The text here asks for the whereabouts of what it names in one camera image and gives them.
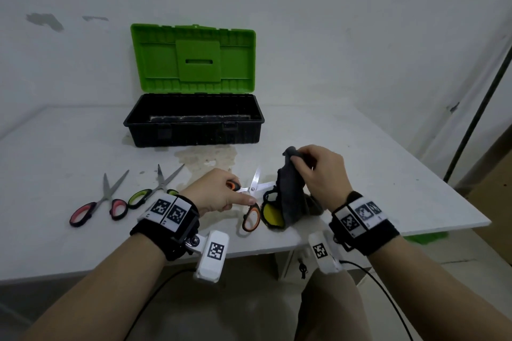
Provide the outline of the green object under table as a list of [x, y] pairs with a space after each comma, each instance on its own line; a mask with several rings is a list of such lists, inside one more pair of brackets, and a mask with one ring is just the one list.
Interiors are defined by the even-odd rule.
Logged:
[[411, 243], [416, 243], [422, 246], [428, 245], [430, 243], [443, 240], [449, 237], [449, 232], [437, 232], [437, 233], [428, 233], [428, 234], [415, 234], [410, 236], [404, 236], [406, 241]]

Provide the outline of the black metal pole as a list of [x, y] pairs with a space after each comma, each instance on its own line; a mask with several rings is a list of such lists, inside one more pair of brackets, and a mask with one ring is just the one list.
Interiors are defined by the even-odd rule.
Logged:
[[454, 156], [451, 159], [451, 162], [445, 172], [445, 175], [443, 177], [443, 181], [445, 183], [448, 183], [451, 179], [451, 176], [457, 167], [457, 164], [467, 146], [467, 144], [470, 141], [470, 138], [477, 128], [477, 125], [480, 121], [480, 119], [483, 116], [483, 113], [485, 112], [487, 106], [489, 105], [491, 99], [493, 98], [493, 95], [495, 94], [498, 86], [500, 85], [503, 77], [505, 76], [510, 64], [512, 63], [512, 45], [510, 46], [509, 50], [507, 51], [500, 67], [498, 68], [498, 71], [496, 72], [495, 77], [493, 78], [487, 92], [485, 93], [480, 105], [477, 108], [477, 111], [475, 112], [473, 118], [471, 119], [471, 122], [467, 128], [467, 130], [464, 133], [464, 136], [459, 143], [456, 152], [454, 153]]

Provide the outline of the black toolbox with green lid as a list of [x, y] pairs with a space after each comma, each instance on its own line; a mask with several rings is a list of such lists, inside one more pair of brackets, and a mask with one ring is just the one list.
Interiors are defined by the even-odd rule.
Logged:
[[130, 27], [143, 95], [125, 118], [138, 148], [256, 144], [265, 123], [251, 29]]

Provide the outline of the person's left forearm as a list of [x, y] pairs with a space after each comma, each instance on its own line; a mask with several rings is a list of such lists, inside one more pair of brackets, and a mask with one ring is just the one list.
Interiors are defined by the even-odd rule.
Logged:
[[123, 341], [165, 262], [164, 253], [146, 236], [130, 236], [19, 341]]

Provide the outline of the black wristband with markers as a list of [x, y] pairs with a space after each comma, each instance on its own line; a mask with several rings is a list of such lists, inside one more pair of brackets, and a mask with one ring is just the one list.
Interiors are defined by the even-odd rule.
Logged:
[[130, 235], [141, 234], [174, 261], [187, 252], [185, 242], [198, 233], [200, 214], [196, 205], [183, 195], [165, 194], [137, 220]]
[[346, 202], [331, 213], [334, 241], [347, 252], [368, 257], [400, 235], [382, 209], [371, 199], [351, 191]]

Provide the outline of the green handled scissors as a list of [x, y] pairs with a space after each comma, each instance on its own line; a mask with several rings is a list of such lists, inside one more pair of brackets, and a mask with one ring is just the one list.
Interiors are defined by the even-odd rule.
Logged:
[[178, 193], [175, 189], [168, 189], [167, 185], [182, 171], [184, 164], [179, 166], [170, 176], [164, 178], [161, 166], [157, 166], [157, 186], [153, 189], [142, 189], [134, 193], [127, 201], [128, 209], [138, 209], [157, 191], [161, 190], [169, 195], [176, 195]]

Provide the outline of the black left wristband with markers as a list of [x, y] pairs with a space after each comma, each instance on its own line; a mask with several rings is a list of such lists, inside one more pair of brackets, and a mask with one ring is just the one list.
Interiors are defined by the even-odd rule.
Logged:
[[196, 205], [183, 195], [165, 194], [137, 220], [130, 235], [141, 234], [174, 261], [187, 252], [185, 242], [198, 233], [200, 214]]

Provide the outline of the person's right forearm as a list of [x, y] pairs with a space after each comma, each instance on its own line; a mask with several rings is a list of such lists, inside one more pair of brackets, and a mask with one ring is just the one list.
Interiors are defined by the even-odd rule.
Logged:
[[423, 341], [512, 341], [512, 320], [402, 236], [368, 260]]

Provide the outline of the person's left hand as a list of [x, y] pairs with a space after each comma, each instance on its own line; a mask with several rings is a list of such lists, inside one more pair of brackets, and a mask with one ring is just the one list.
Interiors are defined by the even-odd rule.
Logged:
[[200, 216], [209, 212], [224, 212], [230, 210], [219, 209], [219, 189], [221, 180], [228, 178], [238, 177], [229, 171], [214, 168], [197, 179], [187, 188], [181, 190], [179, 195], [191, 201], [195, 205]]

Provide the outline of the red handled scissors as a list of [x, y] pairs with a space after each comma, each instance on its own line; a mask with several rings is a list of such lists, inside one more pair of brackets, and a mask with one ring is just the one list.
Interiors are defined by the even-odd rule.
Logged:
[[104, 173], [103, 195], [101, 199], [98, 201], [86, 203], [85, 205], [76, 209], [70, 216], [69, 225], [73, 228], [80, 228], [85, 225], [86, 222], [92, 218], [94, 213], [98, 210], [99, 206], [103, 202], [110, 203], [109, 215], [113, 221], [120, 221], [125, 218], [129, 211], [127, 202], [120, 198], [114, 198], [113, 196], [129, 172], [129, 170], [126, 170], [125, 173], [113, 185], [110, 185], [107, 174]]

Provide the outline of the orange handled scissors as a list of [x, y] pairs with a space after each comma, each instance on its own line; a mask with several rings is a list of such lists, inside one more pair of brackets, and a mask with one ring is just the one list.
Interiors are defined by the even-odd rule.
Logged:
[[[226, 186], [227, 188], [237, 192], [237, 193], [248, 193], [254, 199], [263, 195], [265, 192], [271, 190], [276, 185], [275, 181], [271, 182], [259, 182], [261, 170], [258, 168], [253, 176], [252, 182], [248, 187], [241, 187], [240, 183], [234, 180], [227, 180]], [[261, 221], [262, 212], [261, 206], [258, 202], [252, 204], [248, 211], [243, 215], [243, 221], [241, 228], [247, 233], [251, 233], [256, 230]]]

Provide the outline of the dark grey cloth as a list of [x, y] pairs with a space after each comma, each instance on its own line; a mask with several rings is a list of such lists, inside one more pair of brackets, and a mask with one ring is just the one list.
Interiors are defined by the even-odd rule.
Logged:
[[291, 157], [304, 158], [294, 146], [284, 152], [284, 165], [278, 170], [277, 207], [283, 218], [283, 229], [287, 229], [303, 217], [321, 216], [324, 212], [315, 197], [304, 192], [305, 181], [294, 166]]

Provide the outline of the person's leg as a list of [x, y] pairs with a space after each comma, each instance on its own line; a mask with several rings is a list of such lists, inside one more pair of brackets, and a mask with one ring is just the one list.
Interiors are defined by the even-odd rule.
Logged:
[[372, 341], [361, 294], [346, 271], [315, 270], [302, 292], [294, 341]]

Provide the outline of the brown cardboard box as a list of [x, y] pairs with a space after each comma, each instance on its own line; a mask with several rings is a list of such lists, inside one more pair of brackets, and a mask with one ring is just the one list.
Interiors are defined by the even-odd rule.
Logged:
[[512, 266], [512, 124], [455, 189], [490, 219], [474, 231]]

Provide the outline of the black right wristband with markers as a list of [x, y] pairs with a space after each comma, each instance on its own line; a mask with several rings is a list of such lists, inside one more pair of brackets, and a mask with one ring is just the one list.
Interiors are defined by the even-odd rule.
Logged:
[[368, 257], [400, 235], [382, 209], [371, 199], [351, 191], [346, 202], [331, 213], [334, 241], [347, 252]]

